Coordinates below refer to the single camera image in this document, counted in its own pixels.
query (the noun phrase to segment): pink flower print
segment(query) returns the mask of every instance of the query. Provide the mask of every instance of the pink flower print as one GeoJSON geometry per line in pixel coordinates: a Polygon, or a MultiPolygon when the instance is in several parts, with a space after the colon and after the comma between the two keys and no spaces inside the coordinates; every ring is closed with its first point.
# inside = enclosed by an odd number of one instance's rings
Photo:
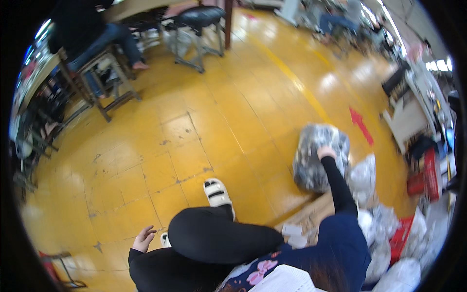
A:
{"type": "Polygon", "coordinates": [[[247,281],[254,286],[263,280],[264,274],[277,265],[278,261],[266,260],[258,263],[258,271],[251,273],[247,281]]]}

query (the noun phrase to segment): black sleeve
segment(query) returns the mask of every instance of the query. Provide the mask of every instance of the black sleeve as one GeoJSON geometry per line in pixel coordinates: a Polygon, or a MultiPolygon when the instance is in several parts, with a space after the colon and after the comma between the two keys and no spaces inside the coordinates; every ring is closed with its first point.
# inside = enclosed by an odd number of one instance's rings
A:
{"type": "Polygon", "coordinates": [[[128,255],[128,265],[134,260],[135,257],[144,254],[144,252],[140,252],[139,250],[130,249],[130,254],[128,255]]]}
{"type": "Polygon", "coordinates": [[[102,8],[108,9],[113,3],[113,0],[94,0],[95,6],[102,5],[102,8]]]}
{"type": "Polygon", "coordinates": [[[357,216],[357,206],[355,205],[352,193],[347,185],[347,182],[342,177],[339,169],[336,166],[336,161],[330,156],[321,158],[321,163],[327,174],[327,180],[331,186],[333,193],[334,209],[337,212],[350,212],[357,216]]]}

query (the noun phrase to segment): plastic bag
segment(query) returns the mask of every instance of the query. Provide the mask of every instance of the plastic bag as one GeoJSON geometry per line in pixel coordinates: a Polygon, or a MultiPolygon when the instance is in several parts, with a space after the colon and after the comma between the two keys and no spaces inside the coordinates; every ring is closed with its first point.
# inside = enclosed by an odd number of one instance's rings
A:
{"type": "Polygon", "coordinates": [[[368,200],[375,193],[376,160],[369,154],[364,160],[354,166],[347,175],[350,191],[358,206],[366,208],[368,200]]]}
{"type": "MultiPolygon", "coordinates": [[[[175,54],[175,31],[170,32],[164,31],[163,34],[164,43],[169,50],[175,54]]],[[[178,55],[183,58],[191,45],[191,35],[182,30],[178,30],[178,55]]]]}
{"type": "Polygon", "coordinates": [[[375,242],[370,247],[371,262],[367,269],[365,284],[376,283],[388,270],[391,262],[391,246],[389,240],[375,242]]]}
{"type": "Polygon", "coordinates": [[[415,216],[413,218],[412,227],[410,228],[409,237],[402,249],[401,258],[412,257],[420,259],[426,251],[426,222],[420,209],[415,209],[415,216]]]}
{"type": "Polygon", "coordinates": [[[367,245],[370,246],[375,241],[375,232],[373,229],[373,216],[367,210],[358,210],[358,225],[367,240],[367,245]]]}
{"type": "Polygon", "coordinates": [[[399,226],[400,222],[396,214],[394,214],[393,207],[389,208],[383,204],[378,204],[378,206],[373,208],[375,241],[384,242],[387,239],[391,239],[399,226]]]}
{"type": "Polygon", "coordinates": [[[448,217],[441,218],[433,222],[432,227],[425,234],[426,250],[420,257],[422,272],[428,269],[433,261],[438,257],[448,231],[448,217]]]}
{"type": "Polygon", "coordinates": [[[412,292],[420,277],[420,263],[414,258],[404,258],[381,277],[372,292],[412,292]]]}
{"type": "Polygon", "coordinates": [[[336,152],[336,165],[344,176],[350,150],[348,136],[332,125],[307,124],[300,133],[292,164],[294,181],[298,186],[319,193],[330,189],[326,172],[317,155],[318,148],[325,145],[336,152]]]}

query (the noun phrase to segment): yellow floor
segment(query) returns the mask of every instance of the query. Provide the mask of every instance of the yellow floor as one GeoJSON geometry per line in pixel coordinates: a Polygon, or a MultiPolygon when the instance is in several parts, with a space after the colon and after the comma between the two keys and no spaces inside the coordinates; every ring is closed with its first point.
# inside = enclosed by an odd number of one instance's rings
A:
{"type": "MultiPolygon", "coordinates": [[[[41,158],[38,190],[22,210],[26,228],[38,250],[71,252],[72,276],[94,291],[132,291],[134,236],[150,224],[166,229],[183,208],[208,205],[205,178],[225,183],[241,222],[274,224],[312,198],[291,175],[308,122],[345,131],[353,164],[374,152],[381,202],[400,217],[414,211],[407,169],[378,119],[387,107],[381,81],[393,68],[357,52],[339,60],[271,13],[235,9],[233,23],[232,49],[205,56],[203,75],[173,64],[162,45],[146,51],[151,69],[134,81],[142,102],[111,112],[111,123],[88,110],[56,141],[60,151],[41,158]],[[363,115],[373,147],[349,106],[363,115]]],[[[160,246],[157,237],[150,249],[160,246]]]]}

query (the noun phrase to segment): hand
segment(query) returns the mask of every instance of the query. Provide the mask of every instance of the hand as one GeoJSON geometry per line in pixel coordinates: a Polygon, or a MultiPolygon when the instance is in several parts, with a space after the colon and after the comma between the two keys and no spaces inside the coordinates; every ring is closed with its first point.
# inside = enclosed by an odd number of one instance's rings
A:
{"type": "Polygon", "coordinates": [[[148,226],[141,230],[141,232],[136,236],[134,243],[133,243],[133,249],[139,250],[140,252],[146,253],[149,248],[149,244],[151,241],[154,239],[154,233],[157,232],[157,230],[153,230],[154,225],[148,226]]]}
{"type": "Polygon", "coordinates": [[[336,152],[329,146],[321,146],[318,148],[318,159],[321,160],[325,156],[330,156],[336,159],[337,154],[336,152]]]}

